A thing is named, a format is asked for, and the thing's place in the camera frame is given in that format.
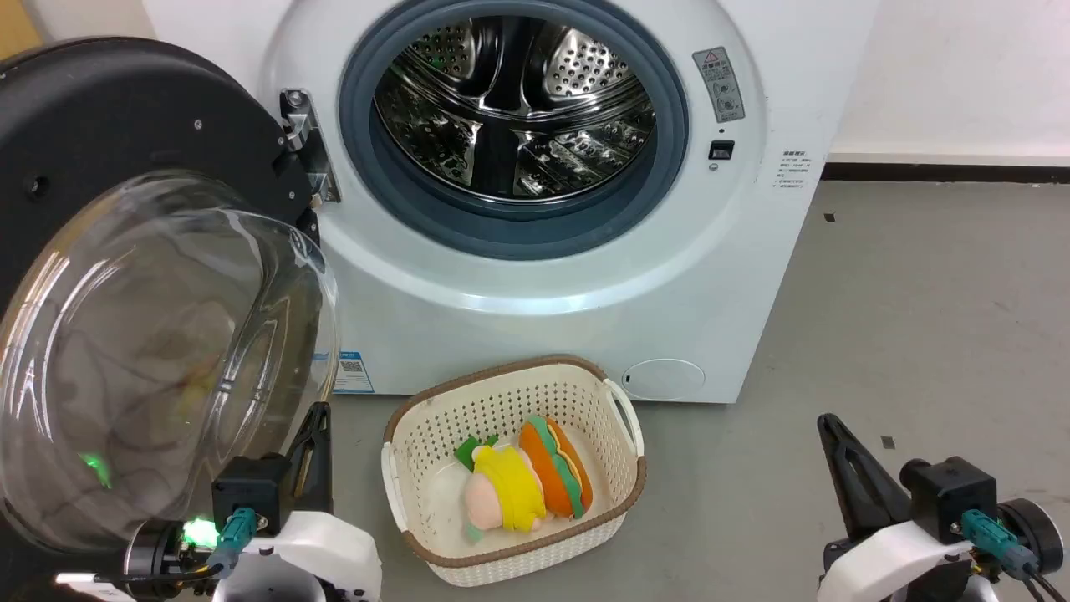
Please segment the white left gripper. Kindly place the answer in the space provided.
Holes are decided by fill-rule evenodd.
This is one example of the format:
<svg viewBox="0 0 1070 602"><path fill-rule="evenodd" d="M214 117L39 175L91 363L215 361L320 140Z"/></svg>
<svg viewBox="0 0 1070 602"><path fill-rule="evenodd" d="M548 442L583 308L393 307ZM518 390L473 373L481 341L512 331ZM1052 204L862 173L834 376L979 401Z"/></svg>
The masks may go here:
<svg viewBox="0 0 1070 602"><path fill-rule="evenodd" d="M379 601L374 538L334 510L331 405L311 404L289 452L292 512L282 530L255 537L219 578L214 601Z"/></svg>

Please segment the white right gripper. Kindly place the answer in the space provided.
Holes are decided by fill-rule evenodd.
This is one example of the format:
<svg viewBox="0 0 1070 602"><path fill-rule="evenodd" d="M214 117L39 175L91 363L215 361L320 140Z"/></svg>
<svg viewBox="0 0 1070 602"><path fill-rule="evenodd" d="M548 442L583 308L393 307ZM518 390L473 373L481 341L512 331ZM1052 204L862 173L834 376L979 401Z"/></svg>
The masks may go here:
<svg viewBox="0 0 1070 602"><path fill-rule="evenodd" d="M976 601L973 543L960 522L946 529L956 541L944 543L910 521L910 496L839 416L817 416L817 435L846 538L825 546L815 599Z"/></svg>

